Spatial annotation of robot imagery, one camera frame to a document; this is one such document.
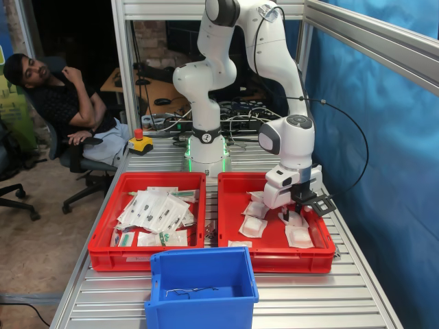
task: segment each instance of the slotted aluminum worktable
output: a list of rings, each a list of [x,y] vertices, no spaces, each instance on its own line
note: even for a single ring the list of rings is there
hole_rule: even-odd
[[[246,151],[230,148],[233,171],[268,171],[278,162],[257,142],[246,144]],[[171,140],[154,140],[154,150],[146,156],[126,156],[92,232],[121,173],[180,171],[183,153]],[[217,184],[214,180],[207,184],[206,225],[214,226]],[[260,299],[254,305],[252,327],[402,328],[338,210],[324,221],[341,258],[334,260],[329,274],[256,274]],[[149,272],[94,271],[85,245],[50,328],[146,328],[143,303],[149,299],[150,287]]]

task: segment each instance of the man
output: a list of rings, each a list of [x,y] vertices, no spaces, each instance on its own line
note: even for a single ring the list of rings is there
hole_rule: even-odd
[[[15,53],[6,60],[3,74],[26,90],[39,115],[69,144],[78,145],[87,137],[103,140],[85,145],[85,158],[119,166],[129,139],[128,126],[107,113],[99,95],[82,80],[81,71],[66,66],[62,72],[50,72],[45,63]]]

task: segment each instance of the floor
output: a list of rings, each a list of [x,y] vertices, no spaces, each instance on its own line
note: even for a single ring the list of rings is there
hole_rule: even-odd
[[[79,174],[70,173],[58,160],[38,163],[29,171],[0,182],[0,188],[21,183],[26,204],[41,219],[32,222],[29,212],[0,207],[0,298],[2,294],[62,293],[99,208],[103,193],[95,193],[72,205],[64,215],[62,202],[85,188]],[[18,201],[14,193],[7,198]],[[43,319],[51,322],[57,305],[38,305]],[[27,306],[0,306],[2,329],[47,328]]]

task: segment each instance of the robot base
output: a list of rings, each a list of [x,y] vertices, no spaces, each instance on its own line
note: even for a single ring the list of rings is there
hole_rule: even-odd
[[[184,158],[182,171],[205,173],[208,178],[216,178],[219,173],[232,171],[232,161],[230,157],[226,157],[214,163],[199,163],[192,159]]]
[[[230,171],[231,160],[223,136],[218,136],[211,144],[203,144],[194,136],[188,142],[183,160],[183,171],[206,173],[217,177],[219,173]]]

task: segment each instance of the black shirt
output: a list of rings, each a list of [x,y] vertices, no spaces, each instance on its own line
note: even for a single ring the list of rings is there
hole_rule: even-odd
[[[56,78],[64,82],[64,86],[41,86],[26,89],[35,104],[37,113],[50,122],[55,129],[66,138],[80,130],[87,130],[86,127],[69,125],[72,118],[79,112],[80,101],[75,86],[64,76],[64,74],[52,73]],[[84,83],[87,94],[92,97],[95,91],[88,84]],[[115,118],[105,112],[101,125],[96,129],[96,134],[107,132],[116,126]]]

